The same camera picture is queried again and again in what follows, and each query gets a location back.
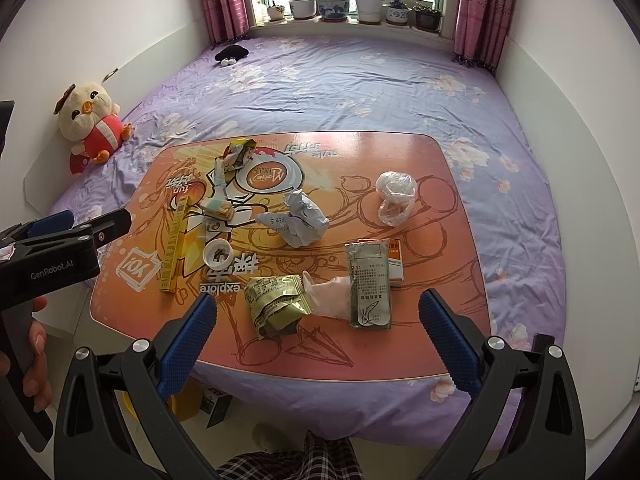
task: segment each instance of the plastic bag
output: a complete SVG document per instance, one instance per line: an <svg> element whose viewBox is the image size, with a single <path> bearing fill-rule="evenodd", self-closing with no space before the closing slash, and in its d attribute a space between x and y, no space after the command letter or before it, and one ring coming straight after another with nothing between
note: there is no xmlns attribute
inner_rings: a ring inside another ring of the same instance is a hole
<svg viewBox="0 0 640 480"><path fill-rule="evenodd" d="M324 283L314 283L306 270L302 272L302 282L316 316L351 318L351 278L337 276Z"/></svg>
<svg viewBox="0 0 640 480"><path fill-rule="evenodd" d="M415 205L418 184L407 173L385 171L376 180L376 191L383 202L378 209L378 217L386 225L398 227L411 215Z"/></svg>

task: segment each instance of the floral bedsheet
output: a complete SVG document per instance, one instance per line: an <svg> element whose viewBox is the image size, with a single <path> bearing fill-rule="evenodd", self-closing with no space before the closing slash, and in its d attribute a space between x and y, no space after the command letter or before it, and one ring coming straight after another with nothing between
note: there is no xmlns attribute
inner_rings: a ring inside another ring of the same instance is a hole
<svg viewBox="0 0 640 480"><path fill-rule="evenodd" d="M383 130L441 145L466 208L486 284L492 331L519 349L536 332L562 342L564 263L548 182L491 75L418 46L345 38L243 41L223 68L201 56L130 113L134 137L90 167L54 212L84 222L127 205L167 146L267 132ZM449 376L381 383L286 380L198 363L198 377L247 402L295 416L327 438L442 444L468 404ZM512 397L494 434L513 418Z"/></svg>

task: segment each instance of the plaid pants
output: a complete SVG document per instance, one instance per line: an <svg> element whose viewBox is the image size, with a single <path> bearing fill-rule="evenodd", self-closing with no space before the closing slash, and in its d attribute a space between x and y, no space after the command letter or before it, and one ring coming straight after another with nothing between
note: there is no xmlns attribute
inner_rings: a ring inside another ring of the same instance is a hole
<svg viewBox="0 0 640 480"><path fill-rule="evenodd" d="M364 480L348 438L306 433L304 451L245 453L220 466L224 480Z"/></svg>

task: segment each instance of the plush toy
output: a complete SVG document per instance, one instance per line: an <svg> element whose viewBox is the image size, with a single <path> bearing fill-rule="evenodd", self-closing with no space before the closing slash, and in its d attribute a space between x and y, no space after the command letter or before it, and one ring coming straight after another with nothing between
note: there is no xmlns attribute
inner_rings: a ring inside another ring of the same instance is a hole
<svg viewBox="0 0 640 480"><path fill-rule="evenodd" d="M89 160L101 164L128 140L131 124L118 118L120 107L98 83L71 85L56 104L55 115L63 137L76 142L71 148L71 173L82 173Z"/></svg>
<svg viewBox="0 0 640 480"><path fill-rule="evenodd" d="M216 54L215 60L220 62L222 66L233 65L239 59L249 55L249 51L244 46L229 45Z"/></svg>

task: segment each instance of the yellow bucket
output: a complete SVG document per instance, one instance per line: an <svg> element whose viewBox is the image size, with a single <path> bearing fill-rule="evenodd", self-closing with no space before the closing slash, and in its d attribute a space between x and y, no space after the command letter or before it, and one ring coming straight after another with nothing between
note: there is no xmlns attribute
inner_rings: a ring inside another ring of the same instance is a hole
<svg viewBox="0 0 640 480"><path fill-rule="evenodd" d="M122 400L127 407L127 411L133 415L137 421L140 421L136 415L136 410L133 409L131 397L129 397L127 392L122 393ZM198 381L189 377L183 390L179 394L169 397L166 405L174 413L178 421L184 422L198 413L201 402L202 388Z"/></svg>

